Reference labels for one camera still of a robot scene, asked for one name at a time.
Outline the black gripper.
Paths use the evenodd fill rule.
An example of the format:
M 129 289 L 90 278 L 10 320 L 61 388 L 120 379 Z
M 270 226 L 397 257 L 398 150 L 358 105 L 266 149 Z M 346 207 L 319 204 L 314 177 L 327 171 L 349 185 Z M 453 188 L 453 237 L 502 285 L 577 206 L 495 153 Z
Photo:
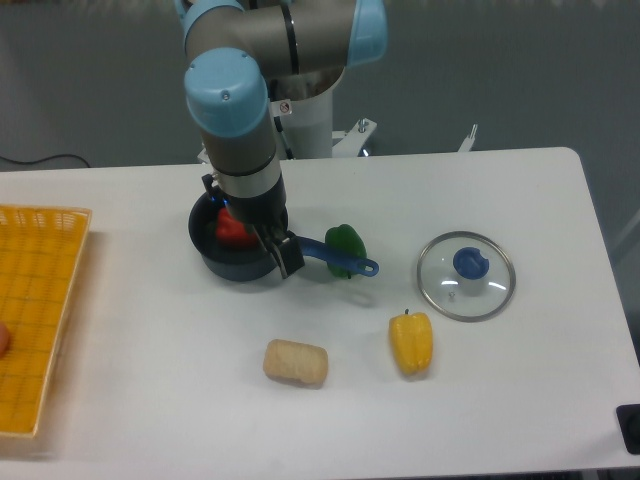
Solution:
M 243 224 L 254 226 L 261 245 L 275 260 L 283 279 L 300 270 L 304 257 L 298 237 L 288 229 L 286 190 L 282 176 L 265 193 L 249 198 L 234 197 L 214 184 L 212 174 L 202 177 L 205 187 L 203 209 L 209 221 L 216 220 L 223 206 Z

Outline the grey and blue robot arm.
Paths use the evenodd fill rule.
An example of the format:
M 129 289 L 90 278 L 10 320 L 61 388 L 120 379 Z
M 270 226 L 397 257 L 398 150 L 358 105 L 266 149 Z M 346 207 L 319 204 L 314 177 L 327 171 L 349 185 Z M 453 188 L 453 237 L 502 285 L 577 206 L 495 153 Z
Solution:
M 189 235 L 216 275 L 283 276 L 314 257 L 373 276 L 364 253 L 339 251 L 288 226 L 283 159 L 355 155 L 373 132 L 332 126 L 333 91 L 350 67 L 380 59 L 388 28 L 380 1 L 180 1 L 186 103 L 212 172 Z

